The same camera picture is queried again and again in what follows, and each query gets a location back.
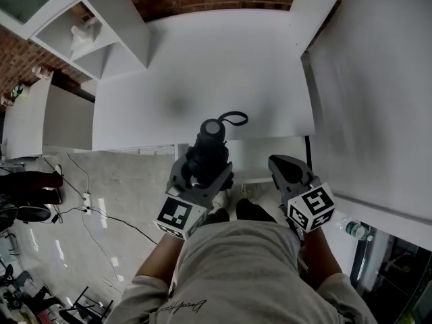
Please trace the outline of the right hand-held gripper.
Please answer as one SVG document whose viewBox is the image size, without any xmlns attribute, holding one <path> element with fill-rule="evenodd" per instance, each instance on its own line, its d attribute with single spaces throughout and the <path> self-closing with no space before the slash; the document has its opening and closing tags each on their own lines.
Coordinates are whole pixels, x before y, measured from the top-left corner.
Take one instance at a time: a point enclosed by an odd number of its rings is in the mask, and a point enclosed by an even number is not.
<svg viewBox="0 0 432 324">
<path fill-rule="evenodd" d="M 289 228 L 303 245 L 305 233 L 331 221 L 335 212 L 334 195 L 329 185 L 314 177 L 312 169 L 300 159 L 271 155 L 268 167 L 277 190 L 285 189 L 290 184 L 306 184 L 297 192 L 287 192 L 279 206 Z"/>
</svg>

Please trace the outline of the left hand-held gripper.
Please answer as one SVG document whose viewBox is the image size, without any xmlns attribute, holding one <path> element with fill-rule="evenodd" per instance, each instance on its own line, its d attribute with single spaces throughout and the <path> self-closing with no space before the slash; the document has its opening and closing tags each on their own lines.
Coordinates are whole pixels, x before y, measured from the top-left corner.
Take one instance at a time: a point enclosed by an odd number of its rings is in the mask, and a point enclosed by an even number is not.
<svg viewBox="0 0 432 324">
<path fill-rule="evenodd" d="M 232 162 L 228 162 L 210 187 L 193 186 L 190 162 L 186 155 L 181 156 L 171 168 L 165 201 L 154 224 L 165 234 L 187 240 L 203 224 L 213 209 L 213 199 L 231 181 L 231 174 Z"/>
</svg>

